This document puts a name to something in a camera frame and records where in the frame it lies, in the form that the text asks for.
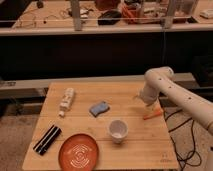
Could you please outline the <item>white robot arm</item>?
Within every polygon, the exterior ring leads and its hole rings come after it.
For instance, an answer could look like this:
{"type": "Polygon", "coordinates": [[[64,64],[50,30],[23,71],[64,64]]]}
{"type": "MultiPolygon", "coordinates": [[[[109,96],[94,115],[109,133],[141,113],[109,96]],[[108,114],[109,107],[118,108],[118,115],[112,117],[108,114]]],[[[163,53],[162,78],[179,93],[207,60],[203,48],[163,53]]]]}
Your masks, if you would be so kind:
{"type": "Polygon", "coordinates": [[[213,136],[213,103],[190,92],[172,81],[174,71],[170,67],[152,68],[146,71],[145,85],[139,97],[147,105],[155,103],[159,93],[191,114],[213,136]]]}

